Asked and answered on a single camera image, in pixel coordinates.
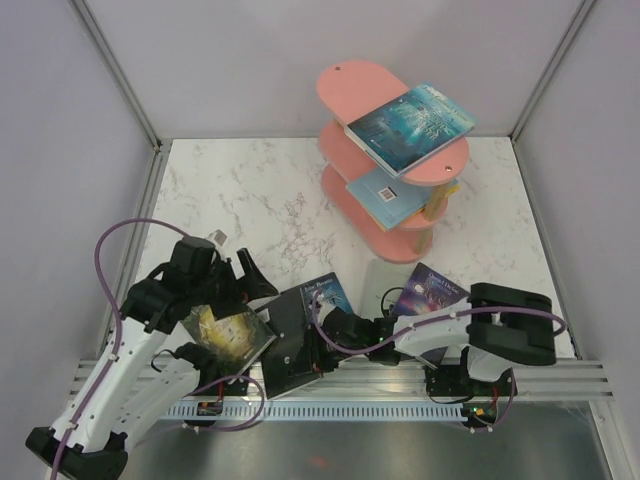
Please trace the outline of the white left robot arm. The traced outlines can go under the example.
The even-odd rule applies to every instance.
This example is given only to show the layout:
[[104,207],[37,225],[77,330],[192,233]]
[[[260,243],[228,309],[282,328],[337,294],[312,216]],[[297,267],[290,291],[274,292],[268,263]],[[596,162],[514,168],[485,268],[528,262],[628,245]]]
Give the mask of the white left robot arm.
[[114,334],[85,384],[51,426],[34,428],[26,439],[52,478],[118,478],[134,446],[173,404],[248,378],[256,354],[242,355],[235,366],[223,354],[188,342],[144,389],[132,391],[175,327],[197,308],[227,319],[248,312],[254,300],[277,295],[247,249],[237,256],[241,277],[212,242],[186,236],[168,261],[129,289]]

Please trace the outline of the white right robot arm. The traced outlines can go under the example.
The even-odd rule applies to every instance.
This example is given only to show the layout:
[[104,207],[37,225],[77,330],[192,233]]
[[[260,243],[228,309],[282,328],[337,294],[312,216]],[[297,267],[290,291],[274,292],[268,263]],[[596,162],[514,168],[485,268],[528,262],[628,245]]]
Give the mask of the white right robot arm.
[[485,388],[499,396],[503,375],[518,365],[554,365],[555,338],[567,330],[548,297],[491,283],[473,284],[466,297],[437,311],[373,320],[349,314],[315,293],[311,322],[339,357],[361,355],[386,366],[407,359],[425,363],[424,355],[433,350],[460,348],[454,390],[426,389],[450,403],[469,401]]

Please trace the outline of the light blue Old Man book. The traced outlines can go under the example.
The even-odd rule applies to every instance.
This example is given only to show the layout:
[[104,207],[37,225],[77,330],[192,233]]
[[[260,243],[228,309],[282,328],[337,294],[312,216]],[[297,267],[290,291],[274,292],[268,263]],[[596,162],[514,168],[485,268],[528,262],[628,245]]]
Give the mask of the light blue Old Man book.
[[402,222],[421,208],[429,194],[376,168],[346,184],[346,190],[380,226]]

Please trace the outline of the teal underwater cover book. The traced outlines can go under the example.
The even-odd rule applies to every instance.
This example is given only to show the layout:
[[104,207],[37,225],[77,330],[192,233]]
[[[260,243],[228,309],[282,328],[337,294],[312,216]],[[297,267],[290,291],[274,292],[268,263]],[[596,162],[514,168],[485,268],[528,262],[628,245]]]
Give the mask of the teal underwater cover book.
[[428,83],[344,126],[386,173],[399,178],[474,129],[476,119]]

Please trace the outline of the yellow book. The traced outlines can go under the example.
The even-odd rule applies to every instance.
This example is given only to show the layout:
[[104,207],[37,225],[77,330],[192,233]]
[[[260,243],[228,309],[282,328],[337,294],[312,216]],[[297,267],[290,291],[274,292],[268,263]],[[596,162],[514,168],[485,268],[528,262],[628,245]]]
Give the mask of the yellow book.
[[384,231],[398,229],[402,231],[422,231],[433,227],[444,215],[448,206],[448,198],[451,194],[459,189],[458,181],[453,180],[449,183],[441,184],[433,187],[421,187],[425,190],[429,197],[425,204],[405,218],[402,222],[396,222],[391,226],[380,227]]

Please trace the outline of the black Moon and Sixpence book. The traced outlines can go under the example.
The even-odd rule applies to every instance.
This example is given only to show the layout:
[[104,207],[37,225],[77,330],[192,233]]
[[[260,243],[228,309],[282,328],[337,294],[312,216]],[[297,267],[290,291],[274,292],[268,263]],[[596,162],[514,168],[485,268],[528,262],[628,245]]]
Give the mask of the black Moon and Sixpence book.
[[276,335],[260,356],[268,399],[285,396],[338,368],[341,358],[307,318],[299,287],[284,291],[257,314]]

